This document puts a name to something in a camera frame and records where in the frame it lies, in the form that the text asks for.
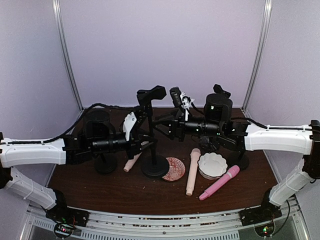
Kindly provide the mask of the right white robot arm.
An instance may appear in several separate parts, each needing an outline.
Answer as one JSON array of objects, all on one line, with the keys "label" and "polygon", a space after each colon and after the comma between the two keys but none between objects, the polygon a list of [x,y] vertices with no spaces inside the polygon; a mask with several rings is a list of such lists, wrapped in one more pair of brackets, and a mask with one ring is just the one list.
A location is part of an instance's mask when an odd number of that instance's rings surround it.
[{"label": "right white robot arm", "polygon": [[271,150],[302,154],[303,157],[284,180],[267,192],[267,203],[281,206],[306,184],[320,178],[320,123],[312,120],[302,126],[263,125],[249,118],[232,117],[230,93],[216,90],[206,97],[202,116],[191,116],[193,102],[172,88],[176,111],[155,119],[152,126],[170,139],[183,141],[185,135],[207,136],[215,144],[235,152],[234,165],[246,168],[246,151]]}]

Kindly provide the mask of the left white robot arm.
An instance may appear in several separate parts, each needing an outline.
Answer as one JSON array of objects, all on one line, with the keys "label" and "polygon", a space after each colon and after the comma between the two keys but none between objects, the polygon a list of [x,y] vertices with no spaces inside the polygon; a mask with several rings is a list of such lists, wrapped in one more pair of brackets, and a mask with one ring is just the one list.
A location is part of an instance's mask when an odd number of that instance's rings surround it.
[{"label": "left white robot arm", "polygon": [[117,132],[110,115],[101,108],[84,113],[77,134],[63,134],[52,139],[13,140],[0,138],[0,187],[12,189],[23,198],[47,211],[65,213],[68,209],[61,191],[46,188],[25,177],[15,168],[19,165],[79,165],[107,154],[125,151],[129,159],[152,145],[155,139],[140,129],[145,117],[130,112]]}]

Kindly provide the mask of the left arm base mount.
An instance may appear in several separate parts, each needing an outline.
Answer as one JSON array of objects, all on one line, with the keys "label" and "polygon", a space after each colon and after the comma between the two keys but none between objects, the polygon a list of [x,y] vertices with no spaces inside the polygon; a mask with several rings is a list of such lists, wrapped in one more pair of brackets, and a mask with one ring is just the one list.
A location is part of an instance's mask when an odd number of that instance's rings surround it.
[{"label": "left arm base mount", "polygon": [[86,227],[90,213],[85,210],[66,208],[66,212],[42,208],[45,217],[52,220],[55,225],[53,233],[59,239],[66,239],[78,230],[78,227]]}]

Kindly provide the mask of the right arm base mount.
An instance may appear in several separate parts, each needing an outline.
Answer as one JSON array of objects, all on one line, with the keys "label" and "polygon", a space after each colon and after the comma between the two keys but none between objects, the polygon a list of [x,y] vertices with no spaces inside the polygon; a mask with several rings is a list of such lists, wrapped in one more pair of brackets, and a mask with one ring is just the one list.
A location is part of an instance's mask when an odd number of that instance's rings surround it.
[{"label": "right arm base mount", "polygon": [[281,216],[279,208],[262,206],[246,207],[239,212],[242,226],[253,226],[255,233],[262,238],[269,238],[276,232],[275,219]]}]

